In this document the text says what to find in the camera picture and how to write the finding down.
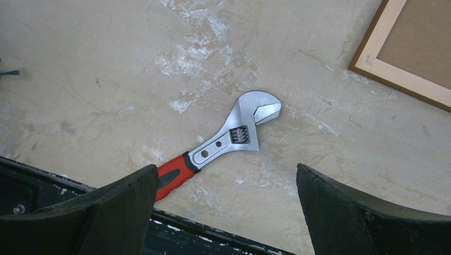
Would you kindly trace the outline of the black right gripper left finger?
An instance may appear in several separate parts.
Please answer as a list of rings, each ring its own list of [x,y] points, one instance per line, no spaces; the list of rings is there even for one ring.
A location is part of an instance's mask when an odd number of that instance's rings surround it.
[[[1,217],[1,254],[140,254],[159,177],[145,166],[32,213]]]

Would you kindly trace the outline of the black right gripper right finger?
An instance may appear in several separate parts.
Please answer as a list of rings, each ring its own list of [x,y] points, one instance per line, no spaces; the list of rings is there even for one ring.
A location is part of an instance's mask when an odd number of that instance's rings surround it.
[[[296,184],[316,254],[450,254],[450,217],[404,207],[298,164]]]

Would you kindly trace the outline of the wooden picture frame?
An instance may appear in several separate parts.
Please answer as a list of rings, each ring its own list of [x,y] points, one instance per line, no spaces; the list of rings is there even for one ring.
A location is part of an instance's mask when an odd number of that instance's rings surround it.
[[[382,1],[349,70],[450,111],[450,1]]]

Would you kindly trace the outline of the yellow handled screwdriver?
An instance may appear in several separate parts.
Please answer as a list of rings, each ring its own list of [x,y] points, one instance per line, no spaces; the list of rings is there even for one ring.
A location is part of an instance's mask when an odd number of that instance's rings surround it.
[[[0,72],[0,77],[8,76],[8,75],[20,75],[19,70]]]

